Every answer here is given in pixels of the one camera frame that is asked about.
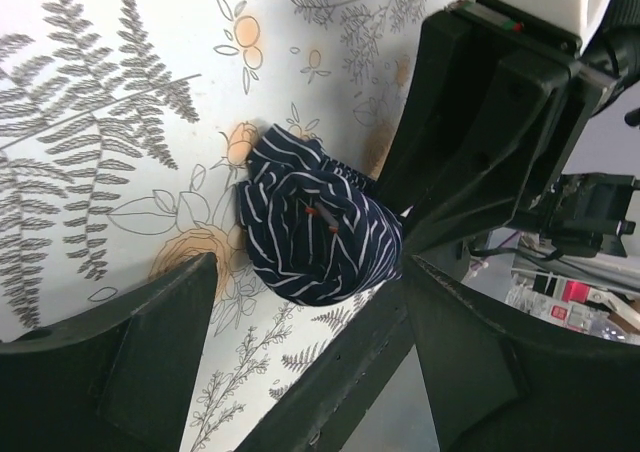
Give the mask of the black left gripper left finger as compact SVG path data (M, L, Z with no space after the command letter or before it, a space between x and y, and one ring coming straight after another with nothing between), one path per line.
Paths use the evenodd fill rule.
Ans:
M217 279L205 253L2 344L2 450L179 450Z

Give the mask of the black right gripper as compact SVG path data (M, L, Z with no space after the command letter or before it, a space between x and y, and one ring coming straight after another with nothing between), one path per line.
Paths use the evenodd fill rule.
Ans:
M418 254L549 220L550 190L587 122L625 82L625 33L588 45L501 0L460 0L422 24L401 121L378 180Z

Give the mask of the navy striped underwear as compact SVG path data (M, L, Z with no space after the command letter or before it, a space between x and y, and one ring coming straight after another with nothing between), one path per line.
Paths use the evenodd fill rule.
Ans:
M235 196L246 251L275 294L324 307L401 276L399 217L374 200L374 181L279 125L247 157Z

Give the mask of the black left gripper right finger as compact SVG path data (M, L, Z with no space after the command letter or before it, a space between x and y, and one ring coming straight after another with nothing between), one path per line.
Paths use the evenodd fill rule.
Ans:
M443 451L635 451L639 349L531 317L423 258L402 287Z

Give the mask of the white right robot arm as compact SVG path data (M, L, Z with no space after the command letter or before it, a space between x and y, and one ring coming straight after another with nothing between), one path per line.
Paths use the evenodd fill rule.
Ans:
M638 79L639 0L458 0L427 17L376 185L406 248L509 227L557 258L624 256L638 181L564 166Z

